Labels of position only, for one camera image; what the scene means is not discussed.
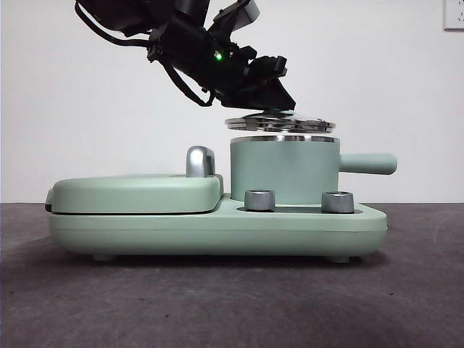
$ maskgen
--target white wall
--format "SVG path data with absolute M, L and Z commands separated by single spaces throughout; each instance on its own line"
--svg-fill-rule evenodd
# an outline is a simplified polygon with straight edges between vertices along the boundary
M 232 0 L 212 0 L 209 18 Z M 43 202 L 63 178 L 182 173 L 188 147 L 215 150 L 252 133 L 202 109 L 143 49 L 113 46 L 74 1 L 2 2 L 3 202 Z M 442 30 L 441 0 L 257 0 L 242 46 L 289 59 L 297 111 L 337 124 L 343 152 L 392 152 L 391 177 L 342 174 L 361 202 L 464 202 L 464 33 Z

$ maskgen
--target green led light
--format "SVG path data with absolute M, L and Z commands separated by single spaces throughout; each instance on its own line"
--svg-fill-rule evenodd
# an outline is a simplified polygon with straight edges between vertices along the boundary
M 221 60 L 223 60 L 223 55 L 219 52 L 219 51 L 216 51 L 215 52 L 215 58 L 218 62 L 220 62 Z

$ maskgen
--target gray table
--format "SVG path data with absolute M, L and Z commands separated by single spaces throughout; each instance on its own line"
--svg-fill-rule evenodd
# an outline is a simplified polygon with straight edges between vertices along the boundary
M 464 204 L 369 204 L 381 251 L 311 257 L 122 257 L 48 235 L 41 204 L 3 204 L 9 347 L 464 347 Z

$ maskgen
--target pastel green plastic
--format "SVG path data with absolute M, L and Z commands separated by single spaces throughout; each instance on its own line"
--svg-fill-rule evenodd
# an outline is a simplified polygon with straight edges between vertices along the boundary
M 393 154 L 342 154 L 340 171 L 390 175 L 397 171 L 397 158 Z
M 167 214 L 208 212 L 222 195 L 221 175 L 127 175 L 59 181 L 47 202 L 61 213 Z
M 49 221 L 58 245 L 98 260 L 115 255 L 311 255 L 337 260 L 375 252 L 387 231 L 386 215 L 361 204 L 356 209 L 362 213 L 345 215 L 246 212 L 240 207 L 243 203 L 225 195 L 207 214 L 50 214 Z
M 316 141 L 231 144 L 232 199 L 247 190 L 274 190 L 277 204 L 320 204 L 339 185 L 340 145 Z

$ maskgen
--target black cable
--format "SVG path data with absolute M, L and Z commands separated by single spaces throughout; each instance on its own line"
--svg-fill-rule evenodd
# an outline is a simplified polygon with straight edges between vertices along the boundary
M 166 70 L 167 74 L 169 75 L 172 82 L 174 82 L 175 86 L 179 88 L 182 93 L 192 100 L 193 102 L 197 103 L 200 107 L 210 107 L 212 102 L 215 100 L 216 93 L 214 91 L 210 91 L 210 98 L 208 101 L 202 101 L 199 96 L 193 92 L 190 87 L 185 83 L 184 80 L 180 77 L 177 71 L 175 71 L 174 67 L 164 59 L 159 59 L 159 62 Z
M 119 38 L 115 38 L 114 36 L 111 36 L 110 34 L 106 33 L 102 29 L 100 29 L 92 20 L 87 17 L 87 15 L 82 11 L 80 8 L 80 5 L 78 2 L 75 3 L 74 6 L 75 12 L 78 14 L 79 18 L 84 21 L 87 26 L 92 29 L 95 34 L 98 36 L 104 38 L 106 41 L 111 42 L 112 44 L 118 45 L 118 46 L 137 46 L 137 47 L 152 47 L 153 43 L 149 40 L 140 40 L 140 39 L 131 39 L 131 40 L 121 40 Z

